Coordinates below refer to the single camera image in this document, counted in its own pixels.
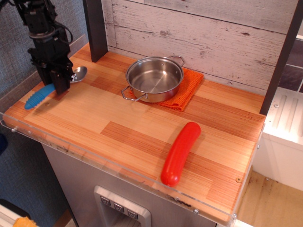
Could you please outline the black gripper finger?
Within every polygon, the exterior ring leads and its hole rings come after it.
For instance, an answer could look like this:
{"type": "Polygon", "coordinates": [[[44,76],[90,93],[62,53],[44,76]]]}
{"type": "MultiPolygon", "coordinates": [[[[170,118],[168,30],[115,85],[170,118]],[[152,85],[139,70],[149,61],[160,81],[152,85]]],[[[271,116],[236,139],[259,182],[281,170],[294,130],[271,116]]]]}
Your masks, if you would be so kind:
{"type": "Polygon", "coordinates": [[[70,81],[66,79],[62,74],[52,70],[50,71],[50,77],[57,94],[62,94],[70,88],[70,81]]]}
{"type": "Polygon", "coordinates": [[[45,86],[53,83],[51,78],[51,69],[38,67],[37,72],[45,86]]]}

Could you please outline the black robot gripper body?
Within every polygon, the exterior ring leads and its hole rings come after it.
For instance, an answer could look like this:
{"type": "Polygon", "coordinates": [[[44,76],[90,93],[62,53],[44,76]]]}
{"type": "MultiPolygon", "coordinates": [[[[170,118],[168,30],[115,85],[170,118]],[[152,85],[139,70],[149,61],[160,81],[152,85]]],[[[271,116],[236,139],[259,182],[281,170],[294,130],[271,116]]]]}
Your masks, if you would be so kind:
{"type": "Polygon", "coordinates": [[[29,33],[35,47],[28,49],[32,57],[32,64],[36,68],[49,68],[60,74],[66,79],[71,79],[72,62],[68,58],[70,53],[70,44],[73,41],[73,35],[70,40],[66,32],[69,29],[59,22],[51,25],[50,31],[44,33],[29,33]]]}

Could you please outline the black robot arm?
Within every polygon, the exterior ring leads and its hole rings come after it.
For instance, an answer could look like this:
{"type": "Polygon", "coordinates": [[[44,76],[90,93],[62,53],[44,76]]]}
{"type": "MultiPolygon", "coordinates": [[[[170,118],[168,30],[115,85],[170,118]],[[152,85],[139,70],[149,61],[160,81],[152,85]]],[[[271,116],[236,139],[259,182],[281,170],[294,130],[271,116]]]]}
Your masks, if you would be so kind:
{"type": "Polygon", "coordinates": [[[6,0],[16,7],[23,24],[28,27],[34,48],[29,48],[31,62],[44,85],[53,84],[57,94],[70,88],[74,75],[73,63],[69,60],[70,43],[66,32],[69,29],[56,21],[55,5],[49,0],[6,0]]]}

